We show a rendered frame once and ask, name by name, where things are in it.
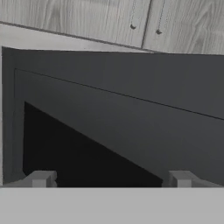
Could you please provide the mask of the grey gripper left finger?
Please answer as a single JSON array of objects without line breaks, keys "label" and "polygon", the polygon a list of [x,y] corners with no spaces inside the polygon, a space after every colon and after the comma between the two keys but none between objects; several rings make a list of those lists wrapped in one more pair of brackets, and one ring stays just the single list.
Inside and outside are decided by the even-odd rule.
[{"label": "grey gripper left finger", "polygon": [[4,187],[56,187],[57,186],[57,172],[56,171],[34,171],[24,179],[20,179]]}]

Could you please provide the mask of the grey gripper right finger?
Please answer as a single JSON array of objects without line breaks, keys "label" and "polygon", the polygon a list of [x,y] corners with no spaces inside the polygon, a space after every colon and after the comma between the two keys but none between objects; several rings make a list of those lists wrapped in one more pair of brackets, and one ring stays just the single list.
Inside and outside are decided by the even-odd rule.
[{"label": "grey gripper right finger", "polygon": [[187,188],[187,187],[220,187],[222,185],[201,179],[190,171],[169,171],[169,187]]}]

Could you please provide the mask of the dark grey microwave door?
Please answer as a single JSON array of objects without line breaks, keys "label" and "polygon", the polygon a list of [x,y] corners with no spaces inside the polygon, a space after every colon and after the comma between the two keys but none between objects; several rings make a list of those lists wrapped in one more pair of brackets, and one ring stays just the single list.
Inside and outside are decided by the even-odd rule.
[{"label": "dark grey microwave door", "polygon": [[15,71],[16,97],[163,180],[188,170],[224,186],[224,121]]}]

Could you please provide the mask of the dark grey microwave oven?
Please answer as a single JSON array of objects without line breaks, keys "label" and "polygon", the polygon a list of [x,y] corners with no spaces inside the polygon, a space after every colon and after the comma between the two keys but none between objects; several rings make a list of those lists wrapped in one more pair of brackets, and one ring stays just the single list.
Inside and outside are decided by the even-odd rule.
[{"label": "dark grey microwave oven", "polygon": [[160,187],[163,180],[16,97],[15,71],[224,121],[224,56],[4,48],[3,182],[56,171],[60,187]]}]

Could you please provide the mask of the grey wood cupboard door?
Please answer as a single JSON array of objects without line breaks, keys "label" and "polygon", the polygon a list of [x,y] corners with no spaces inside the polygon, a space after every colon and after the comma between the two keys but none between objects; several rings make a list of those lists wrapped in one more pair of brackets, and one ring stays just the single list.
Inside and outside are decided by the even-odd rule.
[{"label": "grey wood cupboard door", "polygon": [[143,48],[161,53],[224,55],[224,0],[152,0]]},{"label": "grey wood cupboard door", "polygon": [[0,22],[96,39],[124,46],[142,45],[151,0],[0,0]]}]

